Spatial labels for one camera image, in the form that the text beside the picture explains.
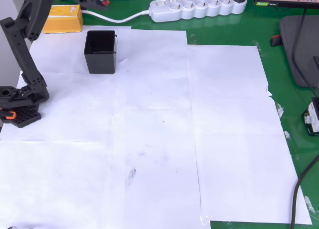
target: power strip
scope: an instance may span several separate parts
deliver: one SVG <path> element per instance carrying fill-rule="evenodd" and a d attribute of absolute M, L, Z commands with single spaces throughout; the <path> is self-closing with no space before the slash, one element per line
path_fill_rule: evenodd
<path fill-rule="evenodd" d="M 247 0 L 155 0 L 150 4 L 150 16 L 155 22 L 202 18 L 205 16 L 241 14 Z"/>

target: black container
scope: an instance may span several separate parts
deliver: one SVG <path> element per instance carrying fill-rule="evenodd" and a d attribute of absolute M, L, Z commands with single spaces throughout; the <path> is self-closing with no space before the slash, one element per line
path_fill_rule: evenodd
<path fill-rule="evenodd" d="M 88 31 L 84 56 L 91 74 L 115 73 L 115 31 Z"/>

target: white cable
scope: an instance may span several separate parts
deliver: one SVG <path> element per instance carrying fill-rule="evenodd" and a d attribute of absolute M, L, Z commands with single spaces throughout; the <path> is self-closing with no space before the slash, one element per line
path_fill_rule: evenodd
<path fill-rule="evenodd" d="M 122 22 L 129 21 L 129 20 L 131 20 L 131 19 L 133 19 L 133 18 L 135 18 L 135 17 L 137 17 L 137 16 L 149 15 L 149 14 L 150 14 L 150 11 L 149 11 L 149 10 L 141 11 L 141 12 L 136 13 L 136 14 L 134 14 L 133 16 L 130 16 L 130 17 L 125 18 L 125 19 L 123 19 L 123 20 L 113 20 L 113 19 L 110 19 L 110 18 L 108 18 L 108 17 L 106 17 L 106 16 L 97 14 L 97 13 L 92 12 L 92 11 L 87 11 L 87 10 L 82 10 L 82 13 L 91 14 L 91 15 L 93 15 L 93 16 L 97 16 L 97 17 L 99 17 L 99 18 L 101 18 L 101 19 L 104 19 L 104 20 L 106 20 L 106 21 L 110 21 L 110 22 L 114 22 L 114 23 L 122 23 Z"/>

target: black cable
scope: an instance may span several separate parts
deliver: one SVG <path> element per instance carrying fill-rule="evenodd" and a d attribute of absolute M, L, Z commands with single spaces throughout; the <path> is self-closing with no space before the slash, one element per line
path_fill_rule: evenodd
<path fill-rule="evenodd" d="M 298 179 L 298 182 L 295 186 L 294 190 L 294 196 L 293 196 L 293 213 L 291 215 L 291 225 L 290 229 L 295 228 L 296 223 L 296 204 L 297 204 L 297 193 L 300 186 L 301 181 L 304 179 L 304 177 L 307 175 L 307 173 L 311 170 L 311 168 L 319 161 L 319 155 L 315 158 L 315 160 L 308 166 L 308 168 L 303 172 L 301 177 Z"/>
<path fill-rule="evenodd" d="M 315 90 L 313 89 L 313 87 L 311 86 L 309 81 L 305 78 L 305 76 L 301 72 L 300 68 L 298 67 L 298 65 L 296 63 L 296 58 L 295 58 L 296 57 L 296 49 L 297 49 L 297 46 L 298 46 L 298 43 L 299 43 L 299 38 L 300 38 L 300 35 L 301 35 L 301 32 L 302 32 L 302 28 L 303 28 L 303 25 L 304 25 L 304 20 L 305 20 L 306 13 L 307 13 L 307 9 L 305 8 L 303 17 L 301 19 L 300 27 L 299 27 L 299 30 L 298 30 L 298 34 L 297 34 L 297 37 L 296 37 L 296 40 L 295 40 L 295 44 L 294 44 L 294 47 L 293 47 L 292 59 L 293 59 L 293 64 L 294 64 L 296 70 L 298 71 L 298 73 L 300 74 L 301 78 L 306 82 L 308 87 L 313 92 L 314 96 L 317 98 L 318 97 L 317 93 L 315 92 Z"/>

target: black stand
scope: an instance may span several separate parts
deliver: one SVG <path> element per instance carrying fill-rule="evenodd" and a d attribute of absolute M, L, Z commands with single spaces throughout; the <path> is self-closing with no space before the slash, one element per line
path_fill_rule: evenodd
<path fill-rule="evenodd" d="M 297 85 L 308 87 L 292 60 L 292 52 L 301 23 L 301 16 L 286 16 L 281 20 L 280 32 L 290 69 Z M 319 82 L 319 16 L 307 15 L 296 50 L 296 63 L 312 87 Z"/>

